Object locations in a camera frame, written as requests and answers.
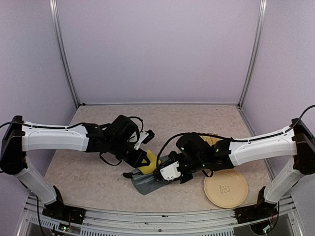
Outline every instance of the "printed logo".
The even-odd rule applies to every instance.
[[[228,193],[229,191],[230,191],[229,186],[220,185],[220,192],[221,192],[221,194]]]

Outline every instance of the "black cable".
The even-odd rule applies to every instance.
[[[102,154],[103,154],[103,153],[100,152],[100,153],[99,153],[99,157],[100,157],[100,159],[101,159],[103,162],[105,162],[107,165],[110,165],[110,166],[118,166],[118,165],[122,162],[122,160],[120,160],[117,164],[109,163],[108,161],[105,160],[104,157],[102,157]]]
[[[302,114],[300,115],[299,119],[298,119],[288,130],[286,130],[285,132],[287,133],[287,132],[289,132],[291,129],[293,129],[293,128],[297,125],[297,123],[302,119],[302,117],[304,116],[304,114],[305,114],[309,109],[314,108],[314,107],[315,107],[315,104],[309,106],[308,108],[306,108],[306,109],[302,112]]]
[[[182,136],[184,134],[189,134],[188,132],[186,133],[179,133],[179,134],[175,134],[174,136],[170,137],[166,143],[162,146],[161,150],[159,151],[158,155],[157,155],[157,162],[156,162],[156,167],[158,167],[158,161],[159,161],[159,158],[161,157],[161,154],[163,152],[163,150],[166,148],[166,146],[169,144],[170,141],[172,141],[173,139],[175,139],[176,137],[179,137],[179,136]]]
[[[130,140],[133,139],[135,136],[131,136],[129,139],[128,139],[128,142],[130,143]]]
[[[140,131],[139,131],[139,128],[136,129],[135,132],[136,132],[137,140],[134,141],[134,142],[128,142],[128,143],[130,143],[130,144],[136,144],[136,143],[139,141],[139,139],[140,139]]]
[[[41,230],[41,233],[43,234],[43,236],[46,236],[46,234],[44,233],[44,230],[41,226],[41,222],[40,222],[40,217],[39,217],[39,200],[38,200],[38,197],[36,196],[36,200],[37,200],[37,217],[38,217],[38,224],[39,224],[39,227],[40,227],[40,230]]]
[[[158,153],[158,155],[157,155],[156,167],[158,167],[158,161],[159,161],[159,159],[160,159],[160,157],[161,157],[161,154],[162,154],[163,150],[166,148],[166,146],[169,144],[169,142],[172,141],[173,139],[175,139],[176,137],[182,136],[182,135],[184,135],[184,134],[190,134],[190,133],[188,133],[188,132],[179,133],[179,134],[176,134],[176,135],[172,136],[171,138],[169,138],[169,139],[166,141],[166,143],[163,145],[163,147],[161,148],[161,150],[159,151],[159,153]],[[227,140],[227,141],[231,141],[231,142],[234,141],[234,139],[232,139],[232,138],[226,138],[226,137],[223,137],[223,136],[220,136],[220,135],[215,135],[215,134],[207,134],[207,133],[197,133],[197,134],[199,134],[199,135],[201,135],[201,136],[207,136],[207,137],[212,137],[212,138],[218,138],[218,139]]]
[[[275,221],[275,224],[272,226],[271,230],[269,230],[267,233],[270,233],[271,231],[274,230],[274,228],[276,227],[277,225],[277,222],[278,222],[278,219],[279,219],[279,213],[280,213],[280,203],[278,202],[278,213],[277,213],[277,219]]]
[[[128,117],[129,119],[137,119],[141,122],[141,130],[140,130],[140,133],[143,131],[143,127],[144,127],[144,124],[143,124],[143,119],[141,119],[140,117]]]
[[[63,126],[63,127],[52,127],[52,126],[42,126],[42,125],[30,125],[30,124],[26,124],[26,123],[21,123],[21,122],[18,122],[18,121],[10,121],[10,122],[6,122],[6,123],[3,123],[2,125],[0,125],[0,129],[8,124],[20,124],[22,126],[26,126],[26,127],[32,127],[32,128],[40,128],[40,129],[72,129],[74,127],[77,127],[81,124],[85,124],[84,122],[81,122],[81,123],[77,123],[77,124],[74,124],[72,126]]]
[[[100,127],[101,129],[104,129],[104,128],[107,128],[109,125],[110,125],[110,123],[101,124],[99,127]]]

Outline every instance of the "metal bar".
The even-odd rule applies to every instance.
[[[24,210],[22,212],[20,219],[18,221],[18,222],[20,222],[20,225],[17,227],[16,233],[14,235],[16,235],[16,236],[26,235],[27,229],[28,229],[29,224],[30,224],[30,221],[27,218],[27,214],[28,214],[28,211]]]
[[[50,3],[50,10],[51,10],[53,23],[55,27],[55,33],[57,37],[59,53],[60,53],[61,60],[63,63],[63,69],[65,72],[67,84],[70,89],[70,94],[72,97],[73,104],[75,108],[78,109],[80,106],[80,101],[79,101],[78,94],[74,86],[74,82],[70,73],[69,64],[68,64],[68,60],[67,60],[65,49],[64,49],[63,36],[62,36],[59,15],[58,15],[57,0],[49,0],[49,3]]]
[[[290,196],[282,197],[280,206],[280,215],[296,211]],[[111,232],[109,235],[207,235],[207,232],[224,231],[249,224],[238,225],[232,209],[174,213],[139,213],[88,207],[85,207],[85,209],[87,212],[83,225],[71,225],[80,228],[81,232],[99,232],[100,234]],[[33,215],[34,223],[37,223],[36,199],[34,196],[29,196],[24,211]],[[49,221],[51,224],[63,223],[46,216],[41,216],[41,220]]]
[[[239,112],[248,132],[250,133],[250,135],[255,136],[256,132],[254,131],[254,129],[252,128],[252,126],[250,125],[245,113],[243,112],[243,110],[241,108],[239,108],[238,106],[236,106],[237,111]]]
[[[260,8],[259,8],[259,14],[258,14],[254,45],[252,48],[251,60],[250,60],[250,64],[247,70],[246,79],[245,79],[245,83],[242,89],[241,97],[238,103],[238,106],[240,108],[242,108],[244,105],[244,102],[248,93],[248,89],[252,80],[252,73],[253,73],[255,63],[256,63],[256,58],[258,55],[258,48],[259,48],[260,39],[262,35],[262,29],[263,29],[264,20],[265,20],[266,6],[267,6],[267,0],[260,0]]]
[[[237,106],[235,103],[210,103],[210,102],[108,102],[84,103],[84,106],[111,106],[111,105],[211,105],[211,106]]]
[[[301,219],[300,219],[298,211],[296,210],[289,213],[288,217],[291,222],[291,227],[292,227],[294,236],[303,236]]]

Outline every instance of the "yellow sponge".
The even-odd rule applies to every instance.
[[[220,139],[218,138],[213,138],[213,137],[208,137],[208,136],[202,136],[200,135],[200,137],[206,141],[210,146],[216,144],[217,141],[219,141]]]
[[[157,157],[150,150],[147,151],[147,157],[150,160],[149,166],[138,167],[138,170],[144,175],[151,174],[157,168]]]

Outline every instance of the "gray cloth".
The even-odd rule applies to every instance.
[[[167,156],[163,156],[160,158],[160,161],[162,163],[164,163],[167,160],[168,160]],[[142,195],[147,195],[148,193],[151,193],[154,190],[157,190],[158,188],[168,185],[171,182],[163,180],[156,182],[154,180],[153,174],[144,175],[138,169],[134,169],[131,172],[133,173],[131,182],[133,186],[138,190],[138,192],[141,193]]]

